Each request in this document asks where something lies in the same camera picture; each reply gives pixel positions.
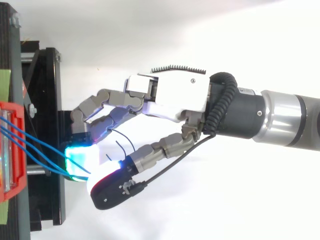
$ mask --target white background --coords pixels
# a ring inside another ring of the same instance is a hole
[[[320,97],[320,6],[314,0],[11,0],[22,40],[62,53],[62,105],[101,88],[122,90],[130,74],[168,64],[232,73],[240,87]],[[138,116],[119,130],[140,147],[179,132]],[[100,144],[122,159],[111,134]],[[320,160],[315,151],[217,136],[106,211],[83,183],[66,181],[66,221],[32,240],[320,239]],[[147,179],[172,159],[137,177]]]

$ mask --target black wrist cylinder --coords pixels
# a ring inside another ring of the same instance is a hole
[[[224,85],[212,83],[207,104],[206,116],[215,106],[224,91]],[[226,115],[220,121],[218,135],[251,139],[261,129],[265,119],[266,104],[260,94],[251,89],[238,88],[228,107]]]

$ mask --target bolt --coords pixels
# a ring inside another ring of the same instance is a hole
[[[35,114],[38,112],[38,110],[35,108],[35,105],[32,103],[29,105],[29,115],[33,119],[35,117]]]
[[[16,12],[12,14],[12,17],[10,17],[10,24],[17,29],[21,28],[19,21],[19,13]]]
[[[62,62],[62,55],[61,53],[57,53],[57,55],[55,56],[55,59],[58,63],[61,63]]]

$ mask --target coiled black cable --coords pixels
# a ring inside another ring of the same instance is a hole
[[[175,166],[177,163],[179,163],[182,159],[184,159],[189,153],[191,153],[201,144],[205,143],[210,139],[213,139],[216,136],[216,130],[219,126],[219,123],[221,119],[226,115],[228,107],[230,106],[236,94],[238,85],[235,77],[227,72],[218,72],[212,75],[210,77],[210,82],[217,83],[217,84],[224,84],[225,88],[222,93],[222,96],[216,102],[213,109],[208,114],[206,122],[204,123],[203,133],[209,136],[197,142],[194,146],[188,149],[184,154],[182,154],[180,157],[178,157],[176,160],[174,160],[171,164],[169,164],[167,167],[162,169],[156,175],[154,175],[147,181],[142,182],[141,184],[143,184],[144,187],[146,187],[148,184],[153,182],[155,179],[157,179],[158,177],[163,175],[165,172],[167,172],[169,169],[171,169],[173,166]]]
[[[215,137],[219,123],[226,115],[228,107],[236,94],[238,84],[235,77],[227,72],[218,72],[212,75],[210,77],[210,82],[225,85],[222,96],[209,112],[202,130],[204,134]]]

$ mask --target red plastic holder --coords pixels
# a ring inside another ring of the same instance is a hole
[[[0,101],[0,116],[16,127],[25,130],[24,107],[11,102]],[[25,136],[0,119],[0,126],[11,131],[20,138]],[[25,144],[17,138],[11,137],[25,148]],[[27,185],[26,155],[15,143],[0,133],[0,203],[17,195]]]

